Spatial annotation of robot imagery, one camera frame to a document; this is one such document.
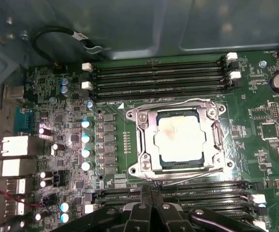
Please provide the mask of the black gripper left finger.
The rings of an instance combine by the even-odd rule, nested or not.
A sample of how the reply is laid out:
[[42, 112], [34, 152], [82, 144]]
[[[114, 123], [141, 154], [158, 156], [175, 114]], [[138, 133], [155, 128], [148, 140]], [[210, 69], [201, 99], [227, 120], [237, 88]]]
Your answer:
[[126, 204], [123, 212], [114, 207], [100, 208], [72, 222], [62, 225], [55, 232], [148, 232], [153, 210], [152, 187], [141, 188], [141, 201]]

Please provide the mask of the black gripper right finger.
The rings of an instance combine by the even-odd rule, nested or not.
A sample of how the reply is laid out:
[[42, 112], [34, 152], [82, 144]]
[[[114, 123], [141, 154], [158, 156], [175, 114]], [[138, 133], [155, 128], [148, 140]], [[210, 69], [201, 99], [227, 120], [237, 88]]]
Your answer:
[[178, 210], [163, 200], [161, 189], [155, 188], [155, 209], [168, 232], [260, 232], [260, 227], [224, 216], [206, 208]]

